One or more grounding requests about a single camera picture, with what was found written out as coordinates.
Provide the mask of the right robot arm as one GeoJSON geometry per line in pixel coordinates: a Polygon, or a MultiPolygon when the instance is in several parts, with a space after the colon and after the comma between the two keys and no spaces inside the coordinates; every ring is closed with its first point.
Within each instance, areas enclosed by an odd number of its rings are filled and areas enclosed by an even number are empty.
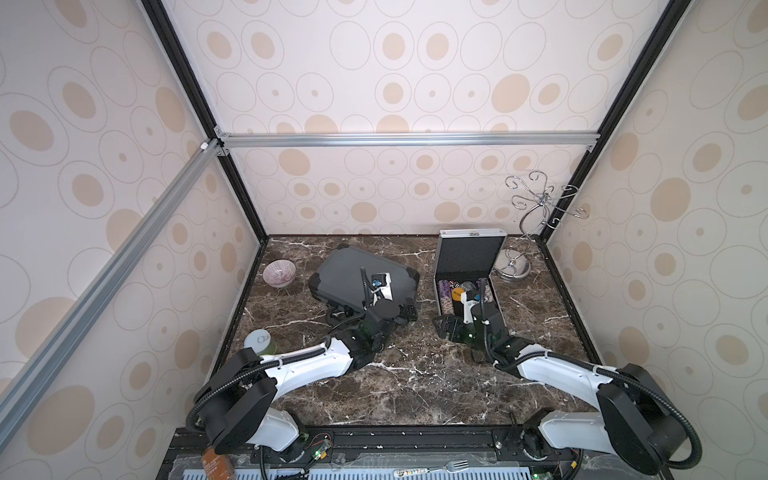
{"type": "Polygon", "coordinates": [[[643,367],[593,364],[513,336],[482,288],[449,288],[439,293],[438,304],[433,324],[440,338],[482,353],[501,372],[591,406],[575,413],[542,408],[520,425],[516,441],[529,459],[543,461],[557,450],[591,450],[614,454],[645,475],[689,470],[701,461],[703,445],[692,422],[643,367]]]}

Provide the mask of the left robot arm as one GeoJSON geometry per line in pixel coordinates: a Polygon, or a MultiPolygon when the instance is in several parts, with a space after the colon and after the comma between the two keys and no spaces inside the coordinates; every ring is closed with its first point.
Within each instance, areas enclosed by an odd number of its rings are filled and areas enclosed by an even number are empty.
{"type": "Polygon", "coordinates": [[[316,346],[280,355],[245,347],[201,387],[185,418],[190,432],[207,437],[217,454],[243,445],[275,452],[303,449],[309,434],[287,411],[272,407],[282,396],[372,363],[400,325],[418,318],[415,294],[397,296],[391,275],[360,270],[362,311],[332,327],[316,346]]]}

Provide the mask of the silver aluminium poker case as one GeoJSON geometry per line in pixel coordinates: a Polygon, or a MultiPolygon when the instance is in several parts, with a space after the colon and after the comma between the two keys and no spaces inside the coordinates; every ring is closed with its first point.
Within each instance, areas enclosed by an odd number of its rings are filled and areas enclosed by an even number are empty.
{"type": "Polygon", "coordinates": [[[450,295],[445,296],[446,289],[440,287],[441,281],[461,284],[485,279],[490,292],[495,293],[490,277],[506,239],[507,232],[501,228],[447,229],[439,232],[433,267],[439,315],[454,312],[450,295]]]}

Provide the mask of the dark grey poker case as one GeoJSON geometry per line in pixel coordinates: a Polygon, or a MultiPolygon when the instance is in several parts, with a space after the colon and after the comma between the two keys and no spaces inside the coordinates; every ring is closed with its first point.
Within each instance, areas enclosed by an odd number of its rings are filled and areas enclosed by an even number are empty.
{"type": "Polygon", "coordinates": [[[331,308],[360,313],[378,300],[400,307],[401,324],[418,319],[416,297],[420,280],[417,270],[342,243],[329,254],[308,280],[311,295],[331,308]]]}

